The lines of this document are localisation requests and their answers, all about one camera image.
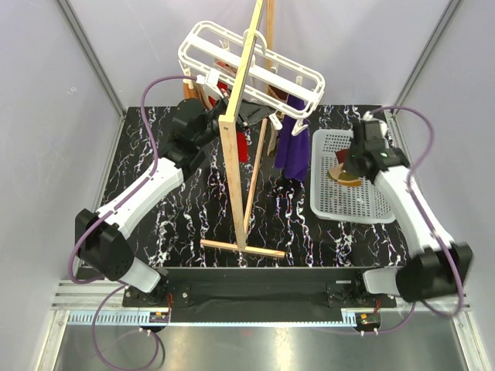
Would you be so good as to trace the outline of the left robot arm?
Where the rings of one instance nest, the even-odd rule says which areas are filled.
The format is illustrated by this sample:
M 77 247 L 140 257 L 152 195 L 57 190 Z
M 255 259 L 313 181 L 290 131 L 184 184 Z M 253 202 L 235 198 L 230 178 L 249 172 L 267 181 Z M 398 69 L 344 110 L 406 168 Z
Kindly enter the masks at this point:
M 171 191 L 192 176 L 206 158 L 205 146 L 220 135 L 222 97 L 207 110 L 200 100 L 182 100 L 169 120 L 171 133 L 159 146 L 158 158 L 135 182 L 108 204 L 75 218 L 75 257 L 102 278 L 137 289 L 151 306 L 164 302 L 168 279 L 135 256 L 128 238 L 140 221 Z

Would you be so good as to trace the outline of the orange sock with cream cuff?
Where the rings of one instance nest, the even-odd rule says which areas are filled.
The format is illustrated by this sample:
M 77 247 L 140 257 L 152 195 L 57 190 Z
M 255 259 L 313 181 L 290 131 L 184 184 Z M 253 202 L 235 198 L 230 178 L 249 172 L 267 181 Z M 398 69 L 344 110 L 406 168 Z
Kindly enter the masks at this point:
M 198 99 L 206 110 L 209 111 L 212 109 L 212 105 L 208 101 L 208 97 L 203 88 L 195 81 L 190 79 L 183 79 L 183 94 L 185 99 Z

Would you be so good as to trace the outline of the purple sock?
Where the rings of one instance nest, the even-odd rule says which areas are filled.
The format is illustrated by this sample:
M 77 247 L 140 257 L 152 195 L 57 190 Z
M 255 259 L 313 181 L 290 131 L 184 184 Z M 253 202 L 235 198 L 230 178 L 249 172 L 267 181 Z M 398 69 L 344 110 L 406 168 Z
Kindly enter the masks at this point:
M 310 135 L 308 128 L 293 136 L 296 119 L 285 115 L 282 121 L 275 154 L 274 167 L 281 169 L 286 179 L 303 182 L 309 170 Z

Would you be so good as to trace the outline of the white perforated plastic basket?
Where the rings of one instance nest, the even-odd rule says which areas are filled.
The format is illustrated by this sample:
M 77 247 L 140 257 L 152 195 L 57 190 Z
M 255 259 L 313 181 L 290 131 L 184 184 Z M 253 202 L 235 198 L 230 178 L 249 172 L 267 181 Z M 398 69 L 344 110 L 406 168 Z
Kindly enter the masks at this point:
M 395 221 L 385 197 L 371 182 L 358 187 L 338 184 L 328 171 L 338 165 L 336 152 L 350 146 L 351 131 L 318 129 L 312 135 L 310 208 L 321 220 L 375 224 Z

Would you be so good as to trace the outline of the white plastic clip hanger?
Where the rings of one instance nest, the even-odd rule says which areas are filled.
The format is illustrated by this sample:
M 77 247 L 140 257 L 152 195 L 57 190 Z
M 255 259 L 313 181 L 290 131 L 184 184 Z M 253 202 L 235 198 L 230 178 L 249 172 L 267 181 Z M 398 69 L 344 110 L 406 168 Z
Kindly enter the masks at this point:
M 231 87 L 242 67 L 244 97 L 295 119 L 294 137 L 308 127 L 305 119 L 320 103 L 326 86 L 321 73 L 270 50 L 259 31 L 254 32 L 254 42 L 248 48 L 248 31 L 238 35 L 211 21 L 195 24 L 180 44 L 178 58 L 184 70 L 208 75 L 214 69 L 213 75 Z M 262 84 L 297 97 L 304 107 L 295 108 L 270 96 Z

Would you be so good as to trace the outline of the red sock with cream cuff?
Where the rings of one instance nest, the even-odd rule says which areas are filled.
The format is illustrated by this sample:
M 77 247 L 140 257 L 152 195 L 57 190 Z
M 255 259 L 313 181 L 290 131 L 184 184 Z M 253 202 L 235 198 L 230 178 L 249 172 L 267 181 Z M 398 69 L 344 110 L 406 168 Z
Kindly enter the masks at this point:
M 225 63 L 222 60 L 215 59 L 214 60 L 214 66 L 223 74 L 228 75 L 229 77 L 232 77 L 233 79 L 237 75 L 237 69 L 233 66 L 231 66 L 228 63 Z M 231 87 L 223 82 L 222 80 L 219 80 L 217 83 L 217 87 L 223 92 L 226 93 L 227 95 L 230 95 L 231 92 Z

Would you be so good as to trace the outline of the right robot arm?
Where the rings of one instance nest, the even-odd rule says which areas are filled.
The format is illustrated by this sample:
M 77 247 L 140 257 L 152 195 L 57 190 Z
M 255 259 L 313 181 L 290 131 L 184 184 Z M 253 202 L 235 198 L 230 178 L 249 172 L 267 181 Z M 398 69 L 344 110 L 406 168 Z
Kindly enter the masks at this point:
M 387 144 L 380 121 L 358 121 L 343 170 L 365 178 L 384 196 L 404 234 L 409 258 L 402 267 L 365 271 L 351 287 L 360 306 L 371 305 L 379 294 L 406 302 L 447 295 L 462 297 L 463 284 L 473 261 L 467 243 L 457 243 L 442 227 L 414 180 L 401 149 Z

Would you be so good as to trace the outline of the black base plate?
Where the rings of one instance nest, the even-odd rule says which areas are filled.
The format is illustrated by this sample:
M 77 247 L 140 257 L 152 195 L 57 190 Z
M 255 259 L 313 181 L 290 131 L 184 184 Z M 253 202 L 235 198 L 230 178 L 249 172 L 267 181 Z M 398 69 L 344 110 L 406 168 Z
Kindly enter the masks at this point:
M 174 325 L 353 324 L 351 311 L 406 310 L 389 295 L 367 296 L 361 267 L 167 267 Z

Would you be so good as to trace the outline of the black marble pattern mat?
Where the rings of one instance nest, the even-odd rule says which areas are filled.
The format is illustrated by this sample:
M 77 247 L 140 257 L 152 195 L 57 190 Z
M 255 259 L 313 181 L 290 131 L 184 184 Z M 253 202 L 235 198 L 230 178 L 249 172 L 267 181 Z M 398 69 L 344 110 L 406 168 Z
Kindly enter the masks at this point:
M 408 257 L 397 223 L 321 220 L 310 207 L 309 182 L 288 180 L 270 156 L 256 159 L 259 127 L 246 133 L 248 160 L 241 189 L 253 196 L 247 244 L 281 250 L 282 259 L 204 247 L 201 240 L 235 240 L 221 143 L 206 146 L 195 174 L 167 195 L 133 231 L 136 256 L 153 267 L 393 266 Z

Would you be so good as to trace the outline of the wooden drying rack frame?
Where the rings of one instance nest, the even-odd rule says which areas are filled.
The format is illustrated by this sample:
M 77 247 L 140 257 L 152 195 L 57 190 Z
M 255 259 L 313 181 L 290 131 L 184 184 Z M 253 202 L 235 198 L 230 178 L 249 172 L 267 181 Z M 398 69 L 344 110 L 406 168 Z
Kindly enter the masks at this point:
M 255 2 L 251 22 L 247 28 L 246 40 L 243 41 L 241 60 L 239 67 L 237 68 L 237 74 L 231 90 L 226 113 L 219 117 L 220 141 L 224 156 L 225 174 L 227 177 L 227 187 L 230 197 L 236 242 L 225 243 L 214 240 L 201 240 L 200 244 L 203 247 L 215 248 L 219 250 L 229 250 L 243 254 L 257 254 L 266 257 L 282 258 L 285 256 L 285 252 L 283 251 L 271 250 L 262 247 L 249 247 L 247 245 L 247 230 L 249 227 L 249 218 L 251 215 L 251 207 L 256 188 L 256 181 L 258 178 L 258 168 L 260 165 L 261 150 L 263 145 L 260 144 L 258 146 L 257 155 L 254 162 L 254 172 L 251 178 L 250 191 L 247 198 L 247 210 L 244 210 L 243 204 L 237 148 L 237 114 L 241 106 L 246 79 L 251 67 L 251 60 L 254 53 L 255 42 L 258 38 L 257 32 L 260 25 L 263 8 L 263 1 Z

